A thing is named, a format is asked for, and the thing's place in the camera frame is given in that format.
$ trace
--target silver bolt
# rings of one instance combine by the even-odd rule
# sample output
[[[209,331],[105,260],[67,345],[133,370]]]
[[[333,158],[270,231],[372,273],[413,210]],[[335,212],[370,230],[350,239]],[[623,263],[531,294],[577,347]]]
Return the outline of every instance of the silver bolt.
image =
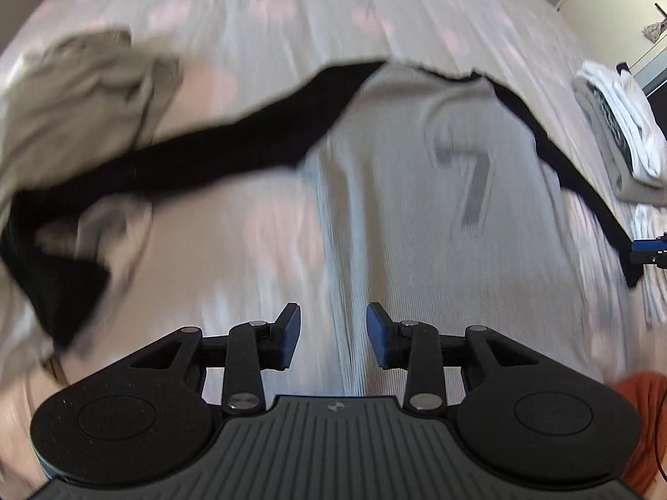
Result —
[[[259,399],[251,392],[236,392],[229,397],[227,404],[235,410],[249,410],[259,404]]]
[[[432,392],[421,392],[410,397],[410,405],[419,411],[436,410],[442,406],[442,399]]]

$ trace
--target black cable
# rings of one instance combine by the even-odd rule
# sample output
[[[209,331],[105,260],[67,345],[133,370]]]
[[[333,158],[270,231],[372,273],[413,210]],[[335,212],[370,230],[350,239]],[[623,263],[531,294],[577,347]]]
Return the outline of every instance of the black cable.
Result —
[[[662,478],[665,480],[665,483],[667,483],[667,473],[665,473],[665,470],[662,468],[662,460],[660,459],[660,455],[658,453],[658,431],[659,431],[659,425],[660,425],[660,414],[662,413],[662,407],[665,404],[665,400],[667,399],[667,389],[665,389],[665,393],[662,396],[662,400],[660,401],[660,404],[658,406],[658,414],[656,415],[656,426],[655,426],[655,452],[656,452],[656,462],[658,463],[658,471],[660,472]]]

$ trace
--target white door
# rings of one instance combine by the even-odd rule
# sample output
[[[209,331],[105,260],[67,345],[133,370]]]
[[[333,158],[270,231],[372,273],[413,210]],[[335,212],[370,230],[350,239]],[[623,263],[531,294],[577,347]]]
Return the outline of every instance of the white door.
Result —
[[[560,13],[588,50],[589,58],[614,67],[627,62],[636,73],[659,52],[642,30],[663,16],[654,4],[667,11],[667,0],[565,0]],[[659,42],[664,47],[664,37]]]

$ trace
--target bed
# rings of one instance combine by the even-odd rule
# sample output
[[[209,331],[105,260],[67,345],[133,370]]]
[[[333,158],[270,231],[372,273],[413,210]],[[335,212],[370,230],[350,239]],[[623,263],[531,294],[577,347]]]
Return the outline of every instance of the bed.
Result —
[[[630,208],[614,199],[572,94],[584,53],[544,0],[46,0],[0,57],[0,84],[20,75],[27,51],[114,24],[129,26],[139,45],[180,55],[185,66],[156,140],[239,118],[331,63],[390,57],[448,75],[475,69],[526,100],[629,228]],[[596,377],[667,371],[667,352],[659,350],[666,329],[646,328],[641,292],[626,287],[593,216],[578,197],[565,192],[564,200],[588,309],[586,359]],[[287,170],[225,180],[156,210],[128,293],[78,337],[62,368],[74,382],[183,325],[224,334],[237,323],[271,320],[290,301],[302,308],[301,338],[290,370],[263,373],[268,400],[285,392],[344,394],[313,189]],[[219,400],[221,375],[209,371],[204,396],[211,402]],[[459,385],[448,388],[460,399]],[[28,442],[18,428],[11,429],[15,442]],[[27,462],[2,457],[36,484]]]

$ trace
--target orange cloth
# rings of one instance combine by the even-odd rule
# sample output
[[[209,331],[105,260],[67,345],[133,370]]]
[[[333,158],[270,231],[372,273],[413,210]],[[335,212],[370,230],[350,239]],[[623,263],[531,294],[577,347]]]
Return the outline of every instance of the orange cloth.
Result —
[[[623,474],[623,481],[628,487],[644,495],[658,473],[654,444],[655,426],[659,404],[667,390],[667,376],[658,372],[639,372],[611,387],[626,397],[642,418],[642,435]],[[666,451],[667,408],[663,408],[658,424],[660,460],[664,458]]]

